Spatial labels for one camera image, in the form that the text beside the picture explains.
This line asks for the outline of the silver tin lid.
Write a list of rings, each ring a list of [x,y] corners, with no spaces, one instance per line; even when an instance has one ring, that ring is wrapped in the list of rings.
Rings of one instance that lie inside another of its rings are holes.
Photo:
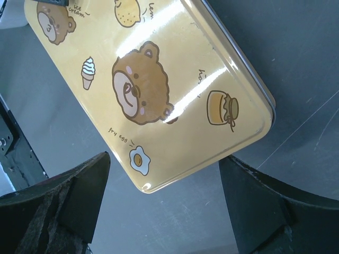
[[[24,12],[143,193],[272,127],[272,94],[207,1],[25,1]]]

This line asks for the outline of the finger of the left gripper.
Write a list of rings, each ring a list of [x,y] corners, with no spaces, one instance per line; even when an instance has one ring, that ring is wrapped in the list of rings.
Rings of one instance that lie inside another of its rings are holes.
[[[69,0],[36,0],[37,2],[53,4],[58,6],[68,6]]]

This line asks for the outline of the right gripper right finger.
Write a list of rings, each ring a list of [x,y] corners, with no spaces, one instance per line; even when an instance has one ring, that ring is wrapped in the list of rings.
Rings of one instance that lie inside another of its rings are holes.
[[[338,253],[338,201],[300,190],[234,156],[219,161],[239,253]]]

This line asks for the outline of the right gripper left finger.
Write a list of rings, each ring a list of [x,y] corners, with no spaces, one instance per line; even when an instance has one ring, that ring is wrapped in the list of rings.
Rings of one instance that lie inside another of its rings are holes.
[[[1,196],[1,253],[91,253],[109,171],[110,155],[101,152]]]

